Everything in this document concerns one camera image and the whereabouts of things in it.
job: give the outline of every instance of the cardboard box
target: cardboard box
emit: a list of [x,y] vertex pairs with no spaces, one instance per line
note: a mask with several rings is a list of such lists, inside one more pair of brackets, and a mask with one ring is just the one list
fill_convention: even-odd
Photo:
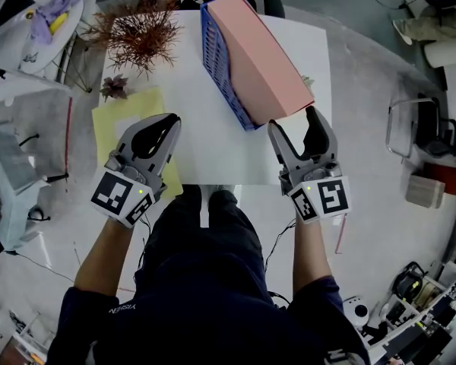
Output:
[[228,47],[233,89],[254,123],[314,103],[299,72],[246,0],[214,0],[207,9]]

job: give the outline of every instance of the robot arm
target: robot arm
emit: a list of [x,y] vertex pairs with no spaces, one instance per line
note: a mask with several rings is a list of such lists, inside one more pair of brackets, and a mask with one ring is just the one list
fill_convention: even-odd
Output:
[[173,114],[151,116],[131,125],[93,181],[91,203],[131,228],[166,189],[162,171],[181,132]]
[[299,155],[285,131],[274,120],[268,135],[279,163],[283,195],[293,200],[304,223],[351,211],[350,185],[337,161],[337,140],[323,115],[313,106],[306,108],[309,128],[304,153]]

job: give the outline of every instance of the blue basket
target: blue basket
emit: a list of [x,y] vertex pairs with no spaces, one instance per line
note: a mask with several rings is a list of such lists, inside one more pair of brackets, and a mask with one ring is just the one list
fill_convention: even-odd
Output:
[[207,3],[201,6],[201,31],[203,36],[203,65],[220,89],[236,117],[246,131],[256,130],[256,125],[231,86],[230,56],[220,28],[207,11]]

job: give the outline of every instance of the dark blue shirt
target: dark blue shirt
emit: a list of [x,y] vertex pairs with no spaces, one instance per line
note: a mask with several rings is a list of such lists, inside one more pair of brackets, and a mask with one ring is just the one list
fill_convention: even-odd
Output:
[[305,286],[283,310],[250,265],[232,253],[181,253],[122,305],[116,297],[72,287],[48,363],[84,363],[88,355],[96,363],[240,356],[324,363],[339,349],[369,363],[332,276]]

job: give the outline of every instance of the yellow paper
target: yellow paper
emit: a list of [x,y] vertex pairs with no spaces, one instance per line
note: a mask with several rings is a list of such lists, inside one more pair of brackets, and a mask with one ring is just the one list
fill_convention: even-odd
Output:
[[[93,127],[97,140],[98,166],[102,167],[108,160],[111,150],[116,148],[119,138],[129,125],[164,113],[164,105],[160,88],[152,88],[144,92],[131,94],[128,99],[117,99],[104,106],[93,109]],[[172,198],[182,193],[182,185],[177,173],[174,158],[166,164],[162,172],[167,190],[163,198]]]

